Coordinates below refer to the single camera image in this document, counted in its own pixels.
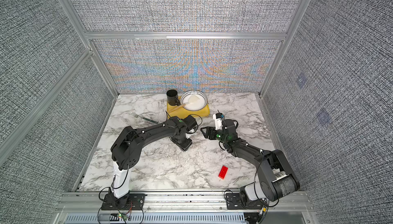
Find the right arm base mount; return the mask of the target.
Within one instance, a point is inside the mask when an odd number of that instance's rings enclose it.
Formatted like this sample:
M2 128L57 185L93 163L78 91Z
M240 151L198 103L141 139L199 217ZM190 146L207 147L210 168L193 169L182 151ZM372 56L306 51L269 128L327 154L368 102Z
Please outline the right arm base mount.
M225 192L224 198L228 210L260 210L264 205L261 200L249 200L244 194Z

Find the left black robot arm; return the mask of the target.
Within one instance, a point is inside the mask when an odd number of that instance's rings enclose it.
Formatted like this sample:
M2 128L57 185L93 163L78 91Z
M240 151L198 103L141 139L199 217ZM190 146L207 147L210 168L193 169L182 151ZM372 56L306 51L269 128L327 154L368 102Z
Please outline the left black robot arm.
M129 194L131 169L138 163L144 147L169 138L182 151L187 151L192 145L189 136L198 128L199 125L192 115L186 118L173 116L146 128L125 127L111 147L114 178L110 190L114 198L121 199Z

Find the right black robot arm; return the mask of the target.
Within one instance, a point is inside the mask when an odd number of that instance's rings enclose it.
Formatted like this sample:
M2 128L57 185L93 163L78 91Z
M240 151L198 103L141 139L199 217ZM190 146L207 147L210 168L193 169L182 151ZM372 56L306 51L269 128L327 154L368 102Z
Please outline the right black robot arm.
M240 138L235 120L225 119L221 123L218 128L203 127L201 132L206 139L219 141L229 154L256 167L251 186L241 188L243 197L250 201L277 201L300 189L299 180L282 151L260 149Z

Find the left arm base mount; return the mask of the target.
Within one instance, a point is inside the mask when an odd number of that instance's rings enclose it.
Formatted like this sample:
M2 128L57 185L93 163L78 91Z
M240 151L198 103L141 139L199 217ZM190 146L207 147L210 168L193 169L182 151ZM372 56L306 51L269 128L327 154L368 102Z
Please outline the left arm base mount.
M108 193L104 197L101 210L142 210L145 202L145 197L145 194L128 193L121 198L116 198L113 193Z

